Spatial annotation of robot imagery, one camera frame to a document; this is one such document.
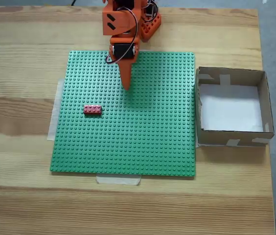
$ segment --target cardboard box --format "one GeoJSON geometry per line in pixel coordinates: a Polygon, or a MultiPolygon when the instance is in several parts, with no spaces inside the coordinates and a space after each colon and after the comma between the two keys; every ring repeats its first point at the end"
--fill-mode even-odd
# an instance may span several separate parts
{"type": "Polygon", "coordinates": [[[199,67],[198,144],[265,146],[274,136],[266,72],[199,67]]]}

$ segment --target tape strip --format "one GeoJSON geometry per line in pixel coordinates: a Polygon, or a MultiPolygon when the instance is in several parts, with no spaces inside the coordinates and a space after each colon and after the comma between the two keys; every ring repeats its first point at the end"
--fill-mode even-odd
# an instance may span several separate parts
{"type": "Polygon", "coordinates": [[[228,140],[226,143],[226,146],[237,146],[239,143],[240,139],[237,140],[228,140]]]}
{"type": "Polygon", "coordinates": [[[252,140],[252,142],[255,143],[269,143],[270,139],[265,139],[265,138],[255,138],[252,140]]]}
{"type": "Polygon", "coordinates": [[[56,127],[58,125],[58,119],[59,119],[60,107],[61,107],[61,101],[62,101],[63,86],[64,86],[64,79],[60,79],[58,81],[58,86],[56,88],[49,131],[48,131],[48,136],[46,138],[48,141],[55,140],[56,127]]]}
{"type": "Polygon", "coordinates": [[[208,74],[199,74],[199,79],[204,79],[204,80],[214,80],[213,77],[211,77],[210,75],[208,74]]]}
{"type": "Polygon", "coordinates": [[[141,175],[97,174],[99,184],[138,185],[141,175]]]}
{"type": "Polygon", "coordinates": [[[268,122],[265,124],[264,128],[265,128],[265,132],[270,132],[270,127],[268,122]]]}
{"type": "Polygon", "coordinates": [[[230,75],[229,74],[220,74],[220,85],[222,85],[222,86],[230,85],[230,75]]]}

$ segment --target wooden table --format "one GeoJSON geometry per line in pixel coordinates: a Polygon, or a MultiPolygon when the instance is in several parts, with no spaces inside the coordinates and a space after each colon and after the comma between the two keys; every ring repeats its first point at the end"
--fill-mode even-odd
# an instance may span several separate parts
{"type": "MultiPolygon", "coordinates": [[[[262,69],[256,10],[160,11],[162,26],[142,49],[262,69]]],[[[268,147],[198,148],[193,180],[143,176],[125,186],[50,173],[46,135],[68,53],[108,44],[101,8],[0,7],[0,234],[274,234],[268,147]]]]}

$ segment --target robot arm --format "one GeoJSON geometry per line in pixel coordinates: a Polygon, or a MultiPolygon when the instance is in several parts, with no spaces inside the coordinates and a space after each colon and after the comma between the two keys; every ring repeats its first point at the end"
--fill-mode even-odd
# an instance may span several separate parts
{"type": "Polygon", "coordinates": [[[140,39],[147,42],[151,38],[161,24],[161,15],[153,0],[109,0],[102,20],[103,35],[112,35],[106,63],[118,64],[123,87],[128,90],[140,39]]]}

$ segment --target green lego baseplate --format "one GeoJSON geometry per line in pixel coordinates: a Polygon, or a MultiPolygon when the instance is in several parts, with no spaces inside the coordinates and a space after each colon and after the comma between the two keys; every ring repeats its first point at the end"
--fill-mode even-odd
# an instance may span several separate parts
{"type": "Polygon", "coordinates": [[[128,91],[106,56],[69,53],[50,170],[194,176],[194,54],[140,52],[128,91]]]}

